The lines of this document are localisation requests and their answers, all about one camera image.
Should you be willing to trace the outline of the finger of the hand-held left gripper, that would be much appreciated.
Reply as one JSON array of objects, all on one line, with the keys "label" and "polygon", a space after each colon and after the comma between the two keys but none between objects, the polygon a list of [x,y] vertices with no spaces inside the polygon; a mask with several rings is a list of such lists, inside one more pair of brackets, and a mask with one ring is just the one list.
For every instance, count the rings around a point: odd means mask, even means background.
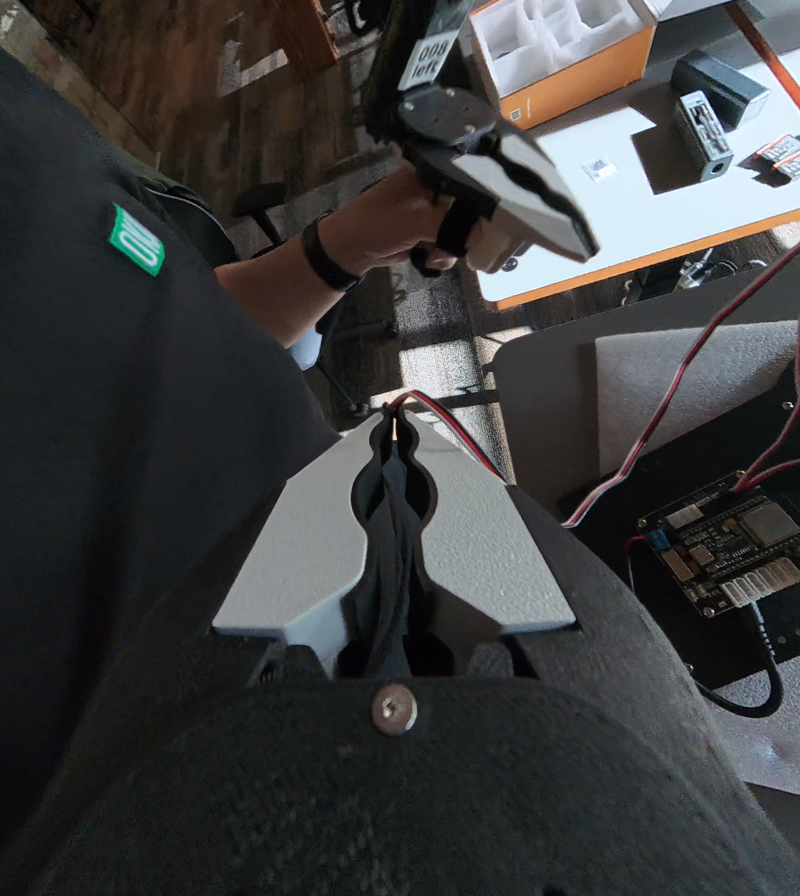
[{"label": "finger of the hand-held left gripper", "polygon": [[498,138],[494,159],[503,175],[498,207],[536,245],[567,258],[593,258],[593,230],[558,169],[519,132]]},{"label": "finger of the hand-held left gripper", "polygon": [[469,238],[468,263],[506,263],[535,245],[579,263],[591,259],[591,229],[542,151],[466,153],[453,160],[493,200]]}]

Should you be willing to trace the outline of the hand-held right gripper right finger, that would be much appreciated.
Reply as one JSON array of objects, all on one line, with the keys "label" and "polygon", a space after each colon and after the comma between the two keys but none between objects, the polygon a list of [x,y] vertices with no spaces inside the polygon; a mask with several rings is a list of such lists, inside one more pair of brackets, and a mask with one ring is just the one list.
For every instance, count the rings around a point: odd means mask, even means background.
[{"label": "hand-held right gripper right finger", "polygon": [[575,625],[505,481],[415,414],[400,411],[406,500],[420,518],[415,569],[425,632],[463,671],[481,644]]}]

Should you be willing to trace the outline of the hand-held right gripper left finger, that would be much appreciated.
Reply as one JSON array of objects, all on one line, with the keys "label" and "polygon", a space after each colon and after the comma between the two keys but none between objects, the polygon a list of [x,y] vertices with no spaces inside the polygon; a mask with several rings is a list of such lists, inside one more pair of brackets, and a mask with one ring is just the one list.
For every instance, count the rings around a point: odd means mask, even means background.
[{"label": "hand-held right gripper left finger", "polygon": [[349,644],[341,602],[363,576],[368,539],[352,488],[389,431],[380,411],[287,480],[213,619],[216,633],[310,647],[325,664]]}]

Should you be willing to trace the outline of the white desk with orange edge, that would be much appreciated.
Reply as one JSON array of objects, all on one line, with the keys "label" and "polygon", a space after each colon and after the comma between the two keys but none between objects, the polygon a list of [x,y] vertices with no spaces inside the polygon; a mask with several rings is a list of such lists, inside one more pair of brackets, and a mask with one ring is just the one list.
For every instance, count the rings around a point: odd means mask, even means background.
[{"label": "white desk with orange edge", "polygon": [[[770,89],[758,117],[728,133],[729,169],[703,183],[677,131],[670,84],[675,62],[694,49]],[[662,22],[639,82],[531,130],[585,211],[600,252],[576,263],[532,248],[512,271],[476,274],[482,298],[513,308],[800,220],[800,179],[780,183],[753,162],[787,133],[800,137],[800,107],[725,5]],[[618,173],[592,182],[581,166],[595,158],[613,161]]]}]

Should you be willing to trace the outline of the dark desk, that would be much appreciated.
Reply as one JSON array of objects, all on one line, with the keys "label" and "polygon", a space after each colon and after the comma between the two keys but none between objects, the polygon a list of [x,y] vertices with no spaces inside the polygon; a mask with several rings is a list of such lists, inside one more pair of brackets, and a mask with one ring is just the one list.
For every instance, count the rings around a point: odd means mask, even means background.
[{"label": "dark desk", "polygon": [[[493,369],[519,486],[564,519],[588,489],[620,463],[600,472],[596,340],[701,329],[747,282],[748,277],[741,275],[701,287],[695,298],[652,299],[543,330],[500,349]],[[736,311],[732,325],[796,322],[799,313],[800,260]],[[637,535],[637,521],[645,513],[752,465],[775,442],[792,414],[794,399],[792,358],[761,395],[647,450],[628,480],[601,498],[575,529],[575,535],[622,578],[628,577],[628,564],[633,565],[636,578],[631,585],[698,680],[720,689],[723,697],[749,705],[763,702],[768,687],[757,650],[737,613],[702,617],[648,545],[626,547],[626,543]],[[798,459],[800,416],[765,466]],[[775,473],[761,487],[769,497],[783,501],[787,510],[797,510],[800,524],[800,467]],[[784,680],[781,666],[800,655],[800,585],[760,600],[759,609]],[[800,795],[749,784],[800,850]]]}]

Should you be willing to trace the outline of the person's left hand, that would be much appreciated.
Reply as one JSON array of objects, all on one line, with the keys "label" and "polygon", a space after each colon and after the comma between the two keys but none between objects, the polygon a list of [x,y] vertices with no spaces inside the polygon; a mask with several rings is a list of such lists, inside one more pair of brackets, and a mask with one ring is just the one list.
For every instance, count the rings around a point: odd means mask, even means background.
[{"label": "person's left hand", "polygon": [[409,261],[417,247],[426,248],[425,267],[443,273],[457,260],[437,247],[450,207],[451,199],[428,190],[404,164],[331,215],[320,225],[320,238],[347,273]]}]

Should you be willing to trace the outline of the orange cardboard box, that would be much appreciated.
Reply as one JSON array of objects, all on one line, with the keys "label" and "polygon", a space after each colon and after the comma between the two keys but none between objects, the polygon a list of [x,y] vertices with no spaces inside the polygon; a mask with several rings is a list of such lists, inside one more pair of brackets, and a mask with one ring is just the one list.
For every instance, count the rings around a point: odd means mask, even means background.
[{"label": "orange cardboard box", "polygon": [[489,103],[520,129],[642,78],[669,2],[496,1],[469,15]]}]

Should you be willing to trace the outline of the grey metal device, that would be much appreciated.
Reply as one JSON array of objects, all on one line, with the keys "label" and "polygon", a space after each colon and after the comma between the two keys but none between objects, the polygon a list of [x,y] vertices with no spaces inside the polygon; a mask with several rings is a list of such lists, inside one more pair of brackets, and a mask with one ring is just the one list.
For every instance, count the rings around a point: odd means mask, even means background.
[{"label": "grey metal device", "polygon": [[680,96],[674,119],[698,181],[722,176],[732,163],[733,151],[705,93],[694,91]]}]

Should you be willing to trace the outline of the black wrist band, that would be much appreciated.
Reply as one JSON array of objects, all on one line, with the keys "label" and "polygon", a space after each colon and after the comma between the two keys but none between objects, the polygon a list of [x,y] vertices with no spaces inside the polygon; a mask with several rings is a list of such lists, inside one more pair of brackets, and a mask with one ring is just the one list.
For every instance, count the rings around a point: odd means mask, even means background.
[{"label": "black wrist band", "polygon": [[363,281],[363,276],[347,271],[326,251],[319,233],[319,226],[328,217],[329,213],[320,215],[302,230],[302,252],[308,266],[325,286],[332,291],[346,293],[358,287]]}]

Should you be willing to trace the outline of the black office chair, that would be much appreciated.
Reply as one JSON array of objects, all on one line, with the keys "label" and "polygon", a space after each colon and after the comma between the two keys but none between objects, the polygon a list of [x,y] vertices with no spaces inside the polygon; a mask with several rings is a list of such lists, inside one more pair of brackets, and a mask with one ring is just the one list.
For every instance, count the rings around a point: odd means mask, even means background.
[{"label": "black office chair", "polygon": [[[232,205],[233,218],[251,218],[258,225],[270,244],[253,257],[259,257],[280,246],[285,240],[270,218],[270,210],[285,203],[287,197],[287,185],[284,183],[263,183],[255,185],[239,194]],[[324,364],[324,352],[334,343],[347,338],[361,337],[377,334],[386,340],[394,340],[399,336],[399,329],[395,319],[376,319],[368,322],[356,323],[350,327],[339,325],[341,312],[344,309],[344,299],[338,301],[316,323],[315,327],[304,334],[290,349],[289,353],[294,358],[302,371],[317,370],[325,377],[327,383],[347,407],[349,414],[355,419],[365,419],[372,410],[365,400],[352,398],[340,381]]]}]

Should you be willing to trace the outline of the black rectangular box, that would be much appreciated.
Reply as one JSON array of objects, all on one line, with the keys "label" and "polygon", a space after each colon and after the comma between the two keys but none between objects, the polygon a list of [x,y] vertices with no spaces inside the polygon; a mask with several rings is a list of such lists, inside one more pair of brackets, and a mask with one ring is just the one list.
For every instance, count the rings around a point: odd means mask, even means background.
[{"label": "black rectangular box", "polygon": [[770,95],[768,87],[698,49],[675,62],[670,84],[680,96],[702,91],[729,129],[757,118]]}]

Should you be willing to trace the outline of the black controller circuit board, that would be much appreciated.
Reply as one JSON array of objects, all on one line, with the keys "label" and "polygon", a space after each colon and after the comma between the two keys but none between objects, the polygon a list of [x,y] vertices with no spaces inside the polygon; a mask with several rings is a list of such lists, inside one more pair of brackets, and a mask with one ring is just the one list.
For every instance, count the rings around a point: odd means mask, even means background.
[{"label": "black controller circuit board", "polygon": [[800,585],[797,510],[730,473],[637,521],[638,534],[705,618]]}]

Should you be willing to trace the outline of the grey foam sheet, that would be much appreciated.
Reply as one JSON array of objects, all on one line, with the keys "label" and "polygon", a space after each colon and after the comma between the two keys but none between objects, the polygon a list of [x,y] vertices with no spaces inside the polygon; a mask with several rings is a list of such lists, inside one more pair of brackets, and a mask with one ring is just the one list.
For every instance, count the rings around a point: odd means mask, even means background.
[{"label": "grey foam sheet", "polygon": [[[600,472],[616,467],[651,417],[699,328],[661,330],[596,340]],[[647,450],[672,442],[761,395],[793,358],[796,323],[722,326],[685,372],[667,417]],[[800,637],[797,637],[800,650]],[[742,778],[800,796],[800,655],[781,666],[784,706],[767,720],[742,720],[711,707]]]}]

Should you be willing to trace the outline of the olive green cloth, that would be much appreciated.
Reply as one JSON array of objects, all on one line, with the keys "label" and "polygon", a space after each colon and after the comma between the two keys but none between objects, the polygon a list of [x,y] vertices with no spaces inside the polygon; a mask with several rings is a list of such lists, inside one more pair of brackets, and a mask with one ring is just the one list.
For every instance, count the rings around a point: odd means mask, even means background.
[{"label": "olive green cloth", "polygon": [[200,195],[129,153],[124,158],[137,183],[166,211],[210,267],[237,263],[234,243]]}]

